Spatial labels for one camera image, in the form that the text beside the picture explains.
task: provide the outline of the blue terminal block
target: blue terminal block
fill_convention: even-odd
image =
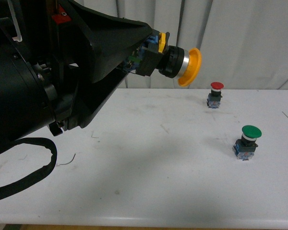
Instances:
[[[255,126],[244,126],[242,128],[241,139],[238,139],[234,145],[234,151],[238,160],[250,160],[258,145],[255,143],[262,133]]]

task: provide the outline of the green push button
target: green push button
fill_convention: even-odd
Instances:
[[[262,135],[260,129],[255,126],[243,126],[242,132],[249,138],[259,138]]]

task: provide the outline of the table surface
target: table surface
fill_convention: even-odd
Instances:
[[[1,200],[0,223],[288,229],[288,91],[222,90],[219,109],[209,92],[117,89],[88,127],[31,134],[56,143],[57,166]],[[244,125],[263,133],[249,161],[232,150]],[[1,154],[0,186],[50,156]]]

